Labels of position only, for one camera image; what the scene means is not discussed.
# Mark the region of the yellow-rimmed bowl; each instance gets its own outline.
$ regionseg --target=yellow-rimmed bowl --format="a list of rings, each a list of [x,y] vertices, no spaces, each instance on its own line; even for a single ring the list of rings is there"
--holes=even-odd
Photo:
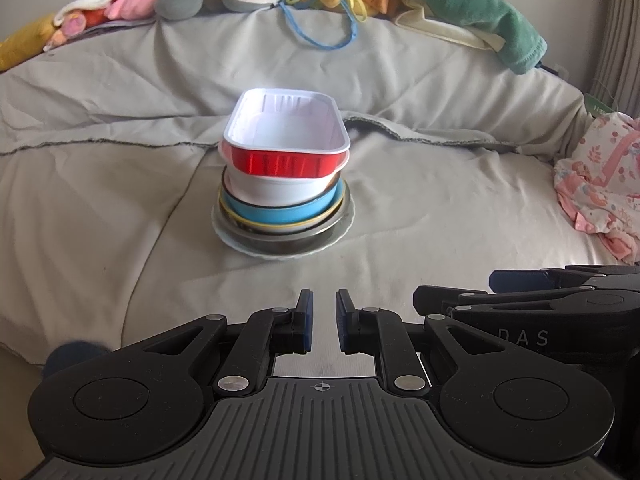
[[[241,217],[238,213],[233,211],[233,209],[231,209],[229,204],[225,201],[224,194],[222,193],[222,188],[218,190],[218,201],[220,202],[220,207],[225,212],[225,214],[228,215],[229,218],[232,218],[241,228],[258,233],[290,235],[306,231],[307,229],[311,229],[329,218],[329,216],[331,216],[340,207],[340,204],[344,199],[345,190],[346,186],[344,185],[344,181],[340,179],[338,181],[338,187],[335,191],[334,199],[331,201],[327,209],[314,216],[313,218],[310,218],[309,220],[292,224],[263,224],[260,222],[253,222]]]

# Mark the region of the white plate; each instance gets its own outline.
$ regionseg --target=white plate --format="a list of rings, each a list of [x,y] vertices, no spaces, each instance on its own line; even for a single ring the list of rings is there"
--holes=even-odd
[[[220,237],[223,243],[228,247],[231,247],[232,249],[235,249],[240,253],[247,254],[248,256],[253,256],[254,258],[261,258],[263,260],[269,260],[273,262],[281,262],[284,260],[293,260],[297,258],[303,258],[304,256],[310,256],[312,254],[316,254],[322,250],[325,250],[327,247],[331,247],[332,245],[337,244],[340,240],[342,240],[344,235],[347,234],[349,229],[351,229],[355,216],[356,206],[353,202],[352,196],[347,213],[335,226],[331,228],[331,235],[328,238],[319,237],[318,243],[316,245],[311,244],[308,248],[306,248],[305,251],[290,254],[270,254],[258,251],[255,248],[252,248],[249,245],[240,242],[236,238],[233,238],[226,231],[225,226],[218,220],[215,215],[211,215],[211,222],[213,224],[213,230]]]

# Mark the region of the yellow pillow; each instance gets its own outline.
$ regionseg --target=yellow pillow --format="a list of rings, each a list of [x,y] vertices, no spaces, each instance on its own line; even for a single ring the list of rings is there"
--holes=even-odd
[[[53,14],[25,25],[18,32],[0,43],[0,72],[42,53],[42,49],[53,36]]]

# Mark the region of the green blanket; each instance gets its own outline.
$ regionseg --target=green blanket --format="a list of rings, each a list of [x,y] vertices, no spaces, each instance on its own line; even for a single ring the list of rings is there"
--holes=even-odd
[[[512,5],[504,0],[424,0],[434,15],[461,27],[497,34],[506,43],[498,52],[516,74],[535,67],[546,52],[546,41]]]

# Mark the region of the gray plush ball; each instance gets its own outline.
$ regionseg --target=gray plush ball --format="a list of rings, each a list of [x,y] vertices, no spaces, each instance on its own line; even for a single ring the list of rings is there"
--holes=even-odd
[[[186,20],[202,8],[203,0],[156,0],[156,13],[166,20]]]

